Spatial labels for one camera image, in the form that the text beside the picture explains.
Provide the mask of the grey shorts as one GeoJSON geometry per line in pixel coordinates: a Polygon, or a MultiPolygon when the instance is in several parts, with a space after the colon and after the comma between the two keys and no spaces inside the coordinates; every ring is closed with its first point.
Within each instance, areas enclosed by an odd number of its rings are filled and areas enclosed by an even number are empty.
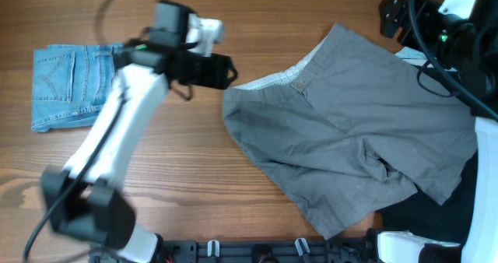
{"type": "Polygon", "coordinates": [[[418,191],[445,203],[475,119],[398,56],[335,24],[287,70],[227,89],[226,130],[324,238],[418,191]]]}

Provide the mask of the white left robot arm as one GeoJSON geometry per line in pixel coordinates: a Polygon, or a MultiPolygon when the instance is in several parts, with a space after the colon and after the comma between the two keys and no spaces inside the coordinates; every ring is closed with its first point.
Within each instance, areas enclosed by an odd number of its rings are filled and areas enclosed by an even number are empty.
{"type": "Polygon", "coordinates": [[[160,262],[162,238],[137,224],[121,193],[128,163],[173,81],[227,89],[237,70],[226,55],[140,39],[116,52],[114,64],[113,88],[83,144],[60,173],[42,173],[47,211],[40,224],[99,245],[122,261],[160,262]]]}

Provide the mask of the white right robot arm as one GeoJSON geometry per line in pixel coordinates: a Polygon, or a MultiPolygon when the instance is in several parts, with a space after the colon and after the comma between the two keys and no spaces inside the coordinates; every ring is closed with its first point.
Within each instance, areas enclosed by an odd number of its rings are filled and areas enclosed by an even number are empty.
{"type": "Polygon", "coordinates": [[[475,116],[478,169],[472,224],[463,245],[385,231],[374,237],[379,262],[497,260],[497,0],[382,0],[381,33],[421,51],[437,81],[475,116]]]}

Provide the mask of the light blue garment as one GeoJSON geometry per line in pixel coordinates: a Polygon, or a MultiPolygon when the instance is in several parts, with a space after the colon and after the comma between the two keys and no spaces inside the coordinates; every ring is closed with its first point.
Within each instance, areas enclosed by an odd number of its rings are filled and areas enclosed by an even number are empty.
{"type": "Polygon", "coordinates": [[[403,47],[400,51],[395,53],[395,56],[413,66],[423,66],[427,62],[427,58],[421,51],[411,49],[410,47],[403,47]]]}

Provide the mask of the folded light blue jeans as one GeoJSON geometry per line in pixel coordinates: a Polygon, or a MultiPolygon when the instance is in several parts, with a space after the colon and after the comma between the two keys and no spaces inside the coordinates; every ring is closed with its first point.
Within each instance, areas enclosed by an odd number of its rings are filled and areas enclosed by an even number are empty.
{"type": "Polygon", "coordinates": [[[122,45],[52,44],[33,52],[31,130],[94,124],[114,76],[122,45]]]}

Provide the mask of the black garment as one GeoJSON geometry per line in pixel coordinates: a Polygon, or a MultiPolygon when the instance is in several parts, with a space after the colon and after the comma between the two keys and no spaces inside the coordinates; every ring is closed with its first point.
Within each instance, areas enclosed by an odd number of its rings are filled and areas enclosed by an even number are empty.
{"type": "Polygon", "coordinates": [[[406,200],[381,210],[383,226],[408,230],[425,238],[464,244],[472,224],[478,155],[465,164],[461,181],[442,205],[418,191],[406,200]]]}

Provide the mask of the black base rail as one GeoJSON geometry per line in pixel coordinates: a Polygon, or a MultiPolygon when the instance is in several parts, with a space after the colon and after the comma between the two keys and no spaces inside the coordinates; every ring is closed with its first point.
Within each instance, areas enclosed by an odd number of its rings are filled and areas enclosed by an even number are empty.
{"type": "Polygon", "coordinates": [[[332,238],[313,241],[196,242],[165,241],[156,262],[172,263],[356,263],[379,262],[374,241],[367,238],[332,238]]]}

